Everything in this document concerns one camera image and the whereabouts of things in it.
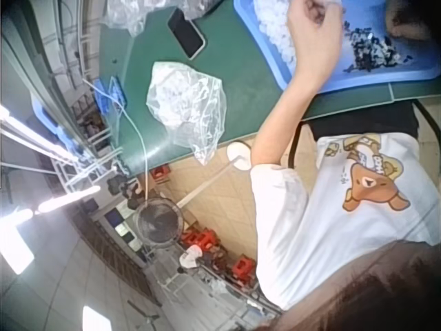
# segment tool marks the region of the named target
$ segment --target red stool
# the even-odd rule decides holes
[[[188,229],[181,235],[181,241],[188,246],[194,245],[199,237],[200,232],[197,229]]]
[[[242,255],[233,265],[232,272],[236,279],[248,283],[253,277],[255,267],[256,262],[253,259]]]
[[[207,252],[212,246],[218,244],[216,233],[213,230],[205,229],[199,235],[195,243],[202,251]]]

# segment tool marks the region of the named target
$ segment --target round metal fan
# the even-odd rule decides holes
[[[146,245],[155,248],[166,248],[178,241],[182,235],[184,218],[181,209],[194,197],[209,187],[232,166],[239,170],[251,169],[250,149],[241,142],[233,142],[227,147],[230,162],[218,171],[211,179],[206,180],[191,191],[178,203],[158,197],[148,199],[136,209],[134,223],[140,239]]]
[[[184,226],[181,209],[166,198],[152,198],[134,215],[141,239],[149,246],[167,247],[179,239]]]

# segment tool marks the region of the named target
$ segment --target dark hair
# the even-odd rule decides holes
[[[409,0],[414,14],[416,14],[429,28],[432,37],[441,46],[440,12],[441,1],[436,0]]]
[[[336,301],[290,331],[441,330],[441,259],[418,260],[387,281],[367,275],[347,285]],[[255,331],[278,331],[277,322],[272,325]]]

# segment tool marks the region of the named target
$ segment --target hand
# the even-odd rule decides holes
[[[293,0],[288,28],[297,56],[296,77],[318,91],[333,72],[342,47],[342,6],[324,0]]]

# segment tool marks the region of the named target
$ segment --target white t-shirt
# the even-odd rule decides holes
[[[287,310],[339,268],[399,239],[440,242],[440,198],[407,134],[321,138],[308,200],[295,170],[251,171],[258,233],[257,277]]]

